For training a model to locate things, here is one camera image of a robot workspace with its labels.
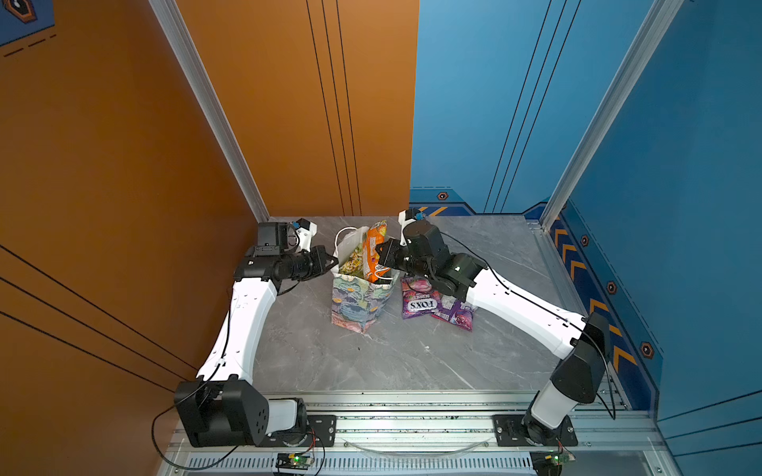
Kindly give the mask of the orange Fox's candy bag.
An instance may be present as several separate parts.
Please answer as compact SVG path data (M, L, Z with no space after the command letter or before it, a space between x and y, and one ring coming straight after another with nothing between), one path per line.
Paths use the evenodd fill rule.
M380 264L380 255L376 250L379 244L385 242L387 229L387 222L382 220L375 223L366 232L362 249L362 264L364 279L370 283L376 283L389 273L389 269Z

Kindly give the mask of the floral paper gift bag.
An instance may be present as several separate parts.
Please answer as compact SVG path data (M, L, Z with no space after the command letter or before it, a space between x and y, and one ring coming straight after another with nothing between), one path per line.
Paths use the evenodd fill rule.
M367 333L377 321L400 278L398 271L389 268L386 277L376 283L339 273L350 253L364 243L370 227L345 227L335 236L335 257L339 263L331 269L331 323L357 333Z

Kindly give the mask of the purple Fox's berries candy bag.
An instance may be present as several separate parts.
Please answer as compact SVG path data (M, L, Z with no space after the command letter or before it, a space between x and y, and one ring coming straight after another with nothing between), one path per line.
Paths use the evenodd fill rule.
M430 315L441 304L441 294L424 277L404 277L401 280L401 291L402 319Z

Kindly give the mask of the purple snack packet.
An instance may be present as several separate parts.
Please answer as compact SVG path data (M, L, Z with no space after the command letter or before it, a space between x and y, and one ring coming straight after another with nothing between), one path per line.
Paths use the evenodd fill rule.
M476 308L468 303L459 301L455 297L442 296L437 306L431 310L431 315L440 321L446 321L461 329L472 331L475 312Z

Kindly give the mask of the orange green noodle snack bag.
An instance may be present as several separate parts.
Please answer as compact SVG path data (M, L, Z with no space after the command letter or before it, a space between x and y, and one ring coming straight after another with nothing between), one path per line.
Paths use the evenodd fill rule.
M364 262L364 245L360 244L350 253L347 260L339 267L339 273L341 273L341 275L364 279Z

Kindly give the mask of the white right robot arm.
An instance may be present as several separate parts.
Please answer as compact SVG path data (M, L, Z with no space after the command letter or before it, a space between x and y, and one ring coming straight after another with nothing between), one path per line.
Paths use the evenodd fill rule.
M601 382L610 376L607 318L544 301L500 276L470 248L450 251L445 240L451 237L427 220L408 219L399 239L389 238L374 250L382 266L424 277L441 294L493 313L559 359L549 382L527 408L521 428L531 444L560 442L569 413L594 403Z

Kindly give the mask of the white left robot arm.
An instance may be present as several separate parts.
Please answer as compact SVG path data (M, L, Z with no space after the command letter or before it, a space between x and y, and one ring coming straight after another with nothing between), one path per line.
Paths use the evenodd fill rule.
M253 385L256 351L265 321L284 282L325 275L337 258L313 245L317 224L301 218L260 225L257 242L233 275L231 299L219 335L196 379L182 382L174 407L194 447L260 445L279 438L300 445L308 436L304 401L270 400Z

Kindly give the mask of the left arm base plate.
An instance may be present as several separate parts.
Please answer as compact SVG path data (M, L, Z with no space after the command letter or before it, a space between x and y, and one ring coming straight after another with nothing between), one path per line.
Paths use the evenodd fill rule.
M307 448L317 442L317 448L329 448L335 445L337 435L336 415L307 415L307 424L304 428L292 428L266 434L259 447L295 447Z

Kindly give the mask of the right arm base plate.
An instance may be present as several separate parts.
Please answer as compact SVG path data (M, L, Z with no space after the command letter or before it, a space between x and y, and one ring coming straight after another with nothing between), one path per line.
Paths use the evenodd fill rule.
M524 417L518 414L494 415L491 421L500 447L556 446L559 443L565 447L579 445L569 416L565 416L561 425L554 430L545 428L535 420L529 420L526 424Z

